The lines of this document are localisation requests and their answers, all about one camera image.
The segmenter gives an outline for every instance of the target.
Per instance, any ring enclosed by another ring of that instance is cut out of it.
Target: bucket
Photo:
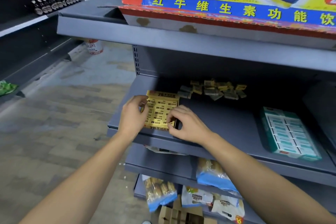
[[[103,42],[95,39],[88,39],[86,41],[86,47],[90,54],[99,54],[104,50]]]

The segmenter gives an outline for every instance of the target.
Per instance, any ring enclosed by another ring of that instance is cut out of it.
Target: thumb
[[[168,128],[169,128],[169,133],[177,138],[181,138],[182,137],[182,131],[178,130],[176,128],[174,128],[171,124],[167,124]]]

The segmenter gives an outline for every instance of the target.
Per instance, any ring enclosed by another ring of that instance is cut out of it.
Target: wood plank floor
[[[95,56],[79,47],[72,56],[0,114],[1,224],[19,222],[106,144],[107,122],[135,78],[130,45],[105,43]],[[125,157],[90,223],[151,219],[133,197],[137,175],[124,171]]]

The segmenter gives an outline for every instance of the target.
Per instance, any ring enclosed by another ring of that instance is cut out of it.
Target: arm
[[[198,143],[221,164],[240,194],[268,224],[335,224],[332,216],[313,198],[251,156],[229,144],[187,107],[175,107],[167,121],[175,117],[181,130],[169,125],[175,137]]]
[[[144,126],[148,114],[147,98],[131,98],[123,107],[119,130],[111,140],[45,197],[20,224],[89,223],[117,163]],[[145,106],[142,113],[139,112],[140,105]]]

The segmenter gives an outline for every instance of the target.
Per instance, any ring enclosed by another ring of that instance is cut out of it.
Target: person's right hand
[[[167,115],[167,123],[175,117],[182,122],[181,130],[173,128],[168,124],[169,133],[180,139],[202,144],[203,141],[213,135],[213,132],[194,114],[189,108],[184,105],[179,105],[173,108]]]

